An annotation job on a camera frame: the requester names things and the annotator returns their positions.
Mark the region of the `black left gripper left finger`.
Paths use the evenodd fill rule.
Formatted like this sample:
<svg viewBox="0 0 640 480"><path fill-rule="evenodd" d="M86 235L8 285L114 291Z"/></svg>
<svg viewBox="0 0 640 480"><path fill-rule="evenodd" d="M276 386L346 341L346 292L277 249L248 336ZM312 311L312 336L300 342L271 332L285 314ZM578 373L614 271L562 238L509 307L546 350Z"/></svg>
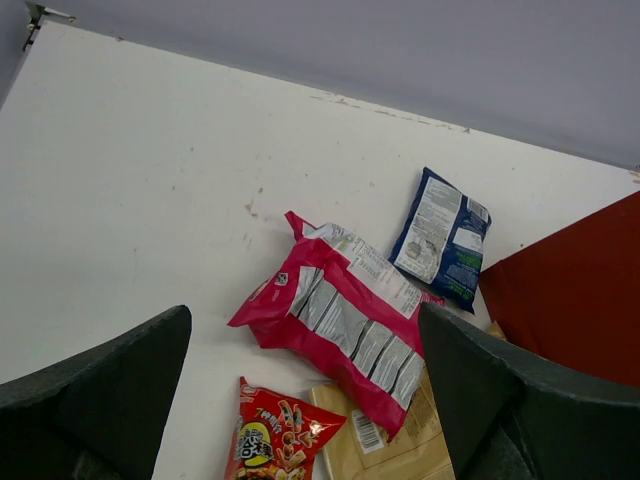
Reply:
<svg viewBox="0 0 640 480"><path fill-rule="evenodd" d="M2 478L151 478L191 331L174 306L2 384Z"/></svg>

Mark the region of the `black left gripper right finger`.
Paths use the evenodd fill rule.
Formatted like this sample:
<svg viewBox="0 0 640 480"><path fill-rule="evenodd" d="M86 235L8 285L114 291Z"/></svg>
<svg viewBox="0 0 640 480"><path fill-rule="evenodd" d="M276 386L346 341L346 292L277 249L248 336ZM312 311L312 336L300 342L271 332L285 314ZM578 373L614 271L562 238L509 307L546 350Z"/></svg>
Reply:
<svg viewBox="0 0 640 480"><path fill-rule="evenodd" d="M458 479L636 479L639 391L424 303L419 330Z"/></svg>

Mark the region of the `red brown paper bag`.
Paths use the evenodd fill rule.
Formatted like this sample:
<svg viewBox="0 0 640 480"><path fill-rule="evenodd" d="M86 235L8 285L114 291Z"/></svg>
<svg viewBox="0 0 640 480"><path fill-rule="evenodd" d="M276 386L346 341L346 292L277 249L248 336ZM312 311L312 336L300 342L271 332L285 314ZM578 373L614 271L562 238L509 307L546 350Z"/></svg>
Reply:
<svg viewBox="0 0 640 480"><path fill-rule="evenodd" d="M497 262L479 285L490 318L511 343L638 386L638 194Z"/></svg>

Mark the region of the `blue snack bag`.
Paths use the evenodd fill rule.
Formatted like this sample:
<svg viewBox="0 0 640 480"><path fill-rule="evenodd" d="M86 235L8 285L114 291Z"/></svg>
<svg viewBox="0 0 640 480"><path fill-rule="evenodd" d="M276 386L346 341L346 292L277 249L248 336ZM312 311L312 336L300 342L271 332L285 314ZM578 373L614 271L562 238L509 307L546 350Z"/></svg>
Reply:
<svg viewBox="0 0 640 480"><path fill-rule="evenodd" d="M489 211L425 167L389 257L406 276L473 313Z"/></svg>

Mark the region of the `pink chips bag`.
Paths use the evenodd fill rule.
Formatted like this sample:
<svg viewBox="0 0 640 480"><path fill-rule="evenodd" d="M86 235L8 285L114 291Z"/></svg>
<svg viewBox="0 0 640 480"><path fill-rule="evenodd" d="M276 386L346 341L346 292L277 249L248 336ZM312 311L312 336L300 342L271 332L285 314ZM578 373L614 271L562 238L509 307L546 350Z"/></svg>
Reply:
<svg viewBox="0 0 640 480"><path fill-rule="evenodd" d="M248 327L263 349L307 360L394 438L425 368L420 307L444 302L344 227L285 218L294 246L228 324Z"/></svg>

